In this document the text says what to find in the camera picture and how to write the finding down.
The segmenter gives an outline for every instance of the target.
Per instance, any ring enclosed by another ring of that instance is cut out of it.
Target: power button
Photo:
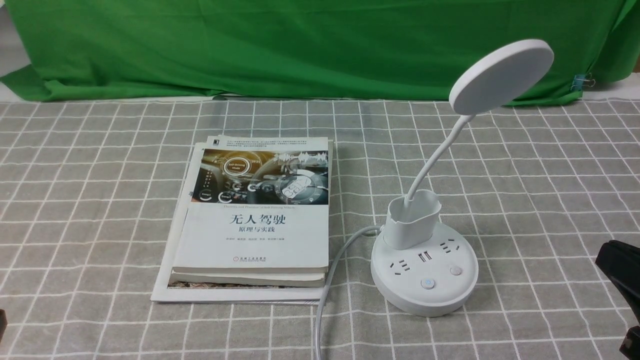
[[[452,266],[449,271],[451,272],[451,275],[453,276],[458,276],[460,274],[462,274],[462,268],[460,268],[460,266]]]
[[[434,286],[436,286],[436,282],[433,279],[423,279],[420,282],[420,285],[424,289],[431,290],[431,289],[433,289]]]

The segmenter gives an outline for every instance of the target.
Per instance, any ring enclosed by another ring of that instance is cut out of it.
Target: green backdrop
[[[216,95],[446,99],[486,53],[556,53],[517,104],[577,99],[574,76],[629,75],[636,0],[7,0],[32,65],[27,100]]]

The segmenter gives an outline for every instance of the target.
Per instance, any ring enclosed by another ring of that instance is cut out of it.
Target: round power strip
[[[407,313],[436,317],[455,311],[478,279],[476,253],[460,233],[438,222],[431,239],[405,250],[388,246],[384,229],[371,252],[371,274],[382,295]]]

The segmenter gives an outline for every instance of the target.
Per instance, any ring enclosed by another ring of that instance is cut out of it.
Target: black object
[[[625,298],[640,322],[640,249],[617,240],[602,245],[596,265]],[[640,326],[629,329],[620,352],[628,359],[640,360]]]
[[[6,313],[4,310],[0,309],[0,343],[2,342],[2,337],[4,335],[4,331],[6,330],[6,326]]]

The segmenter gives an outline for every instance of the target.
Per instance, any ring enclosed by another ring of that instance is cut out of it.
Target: stack of books
[[[332,152],[327,138],[197,143],[151,299],[317,301],[329,265]]]

